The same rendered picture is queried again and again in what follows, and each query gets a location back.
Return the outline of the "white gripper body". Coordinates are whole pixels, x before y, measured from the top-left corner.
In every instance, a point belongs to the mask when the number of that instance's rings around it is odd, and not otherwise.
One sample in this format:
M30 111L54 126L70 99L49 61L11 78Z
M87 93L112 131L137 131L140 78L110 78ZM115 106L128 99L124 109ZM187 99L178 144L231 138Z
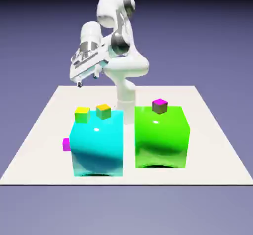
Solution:
M96 49L88 57L82 59L78 56L70 67L70 79L73 82L78 82L78 78L82 73L87 73L88 69L98 64L108 56L108 50L105 47Z

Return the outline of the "small yellow cube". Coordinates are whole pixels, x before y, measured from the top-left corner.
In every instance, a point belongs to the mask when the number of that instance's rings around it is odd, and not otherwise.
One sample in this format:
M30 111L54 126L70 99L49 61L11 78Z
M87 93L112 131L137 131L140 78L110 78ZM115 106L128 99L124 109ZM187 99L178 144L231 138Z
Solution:
M75 122L87 124L90 119L90 109L88 107L78 107L75 111Z

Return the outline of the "small orange cube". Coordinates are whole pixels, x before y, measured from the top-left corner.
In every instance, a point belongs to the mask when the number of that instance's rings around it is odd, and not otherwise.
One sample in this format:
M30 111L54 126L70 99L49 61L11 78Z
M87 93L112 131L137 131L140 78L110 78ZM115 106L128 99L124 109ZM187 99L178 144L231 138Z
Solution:
M111 117L111 107L106 104L96 106L96 116L101 119L105 120Z

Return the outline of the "large cyan box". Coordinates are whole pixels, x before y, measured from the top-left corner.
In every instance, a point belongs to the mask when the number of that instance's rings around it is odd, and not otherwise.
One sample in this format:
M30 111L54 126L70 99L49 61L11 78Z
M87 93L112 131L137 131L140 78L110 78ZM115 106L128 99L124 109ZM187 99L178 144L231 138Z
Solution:
M101 120L90 112L87 124L74 123L70 133L74 175L123 175L124 114L114 110Z

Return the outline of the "large green box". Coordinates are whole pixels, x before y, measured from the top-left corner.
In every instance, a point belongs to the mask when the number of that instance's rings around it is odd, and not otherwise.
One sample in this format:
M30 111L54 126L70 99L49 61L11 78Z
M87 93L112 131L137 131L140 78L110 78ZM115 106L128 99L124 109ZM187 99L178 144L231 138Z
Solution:
M157 114L150 106L135 107L136 168L184 168L190 127L180 106Z

